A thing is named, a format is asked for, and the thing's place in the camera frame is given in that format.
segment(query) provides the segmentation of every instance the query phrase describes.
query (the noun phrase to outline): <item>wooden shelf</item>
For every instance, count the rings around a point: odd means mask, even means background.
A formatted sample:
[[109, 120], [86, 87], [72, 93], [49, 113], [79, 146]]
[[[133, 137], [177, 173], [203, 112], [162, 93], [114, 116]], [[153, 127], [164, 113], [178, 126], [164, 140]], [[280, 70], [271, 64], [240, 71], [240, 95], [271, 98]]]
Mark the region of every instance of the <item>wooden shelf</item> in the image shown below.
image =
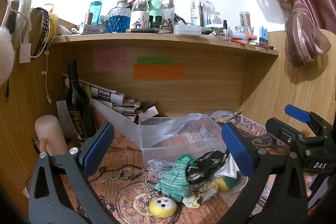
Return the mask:
[[210, 51], [239, 52], [242, 54], [263, 54], [278, 56], [277, 51], [258, 48], [253, 45], [241, 45], [238, 43], [224, 41], [218, 37], [201, 35], [200, 37], [174, 34], [147, 34], [147, 33], [102, 33], [85, 35], [62, 35], [55, 37], [53, 44], [71, 42], [93, 42], [107, 43], [110, 46], [118, 47], [177, 47], [177, 48], [198, 48]]

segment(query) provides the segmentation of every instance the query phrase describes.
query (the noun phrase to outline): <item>bottle label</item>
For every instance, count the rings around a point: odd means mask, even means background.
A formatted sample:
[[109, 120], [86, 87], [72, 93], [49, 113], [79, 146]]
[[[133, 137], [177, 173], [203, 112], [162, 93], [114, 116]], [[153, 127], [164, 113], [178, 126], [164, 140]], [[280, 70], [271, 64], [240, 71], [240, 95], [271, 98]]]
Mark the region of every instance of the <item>bottle label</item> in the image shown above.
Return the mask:
[[149, 13], [144, 11], [133, 11], [131, 13], [130, 29], [145, 29], [148, 28]]
[[87, 135], [85, 133], [85, 129], [79, 111], [69, 111], [69, 114], [72, 123], [75, 126], [77, 138], [80, 141], [85, 141], [87, 139]]

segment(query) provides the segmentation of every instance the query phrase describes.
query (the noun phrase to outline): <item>blue gripper pad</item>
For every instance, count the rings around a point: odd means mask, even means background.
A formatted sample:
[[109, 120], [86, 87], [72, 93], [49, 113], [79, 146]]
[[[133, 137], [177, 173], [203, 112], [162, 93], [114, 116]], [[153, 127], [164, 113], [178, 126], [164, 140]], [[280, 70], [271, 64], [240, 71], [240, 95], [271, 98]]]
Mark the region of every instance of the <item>blue gripper pad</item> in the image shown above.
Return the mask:
[[254, 160], [246, 147], [241, 142], [243, 138], [231, 123], [224, 124], [222, 127], [222, 139], [235, 160], [240, 172], [244, 176], [254, 175]]
[[292, 105], [286, 105], [285, 106], [285, 113], [288, 116], [293, 117], [294, 119], [297, 119], [300, 122], [310, 122], [310, 117], [309, 117], [309, 113], [305, 112], [297, 107], [294, 107]]
[[114, 127], [110, 123], [103, 123], [97, 133], [88, 138], [81, 147], [79, 163], [83, 167], [82, 175], [85, 179], [94, 175], [114, 139]]

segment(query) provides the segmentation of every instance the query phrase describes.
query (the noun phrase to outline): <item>small plastic box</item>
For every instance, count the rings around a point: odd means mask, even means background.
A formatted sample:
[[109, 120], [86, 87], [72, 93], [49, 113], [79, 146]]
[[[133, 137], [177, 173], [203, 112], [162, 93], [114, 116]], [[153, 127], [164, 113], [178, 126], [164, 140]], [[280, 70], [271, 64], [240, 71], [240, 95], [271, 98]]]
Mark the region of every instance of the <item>small plastic box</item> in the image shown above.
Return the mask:
[[174, 34], [196, 35], [199, 37], [202, 34], [202, 27], [201, 26], [189, 26], [189, 25], [175, 25]]
[[183, 154], [197, 159], [213, 150], [226, 151], [221, 127], [208, 115], [139, 119], [140, 149], [143, 163], [176, 161]]

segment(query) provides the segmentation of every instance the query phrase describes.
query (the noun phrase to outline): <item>printed clock face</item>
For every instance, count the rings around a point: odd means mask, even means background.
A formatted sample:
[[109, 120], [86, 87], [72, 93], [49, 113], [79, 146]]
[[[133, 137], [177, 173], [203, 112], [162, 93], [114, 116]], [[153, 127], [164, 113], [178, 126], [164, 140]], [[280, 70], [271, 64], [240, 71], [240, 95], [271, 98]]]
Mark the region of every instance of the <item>printed clock face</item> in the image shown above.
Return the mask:
[[152, 215], [148, 209], [152, 198], [155, 197], [149, 193], [144, 181], [127, 186], [117, 196], [116, 207], [119, 217], [127, 224], [174, 224], [179, 219], [179, 205], [171, 217], [159, 218]]

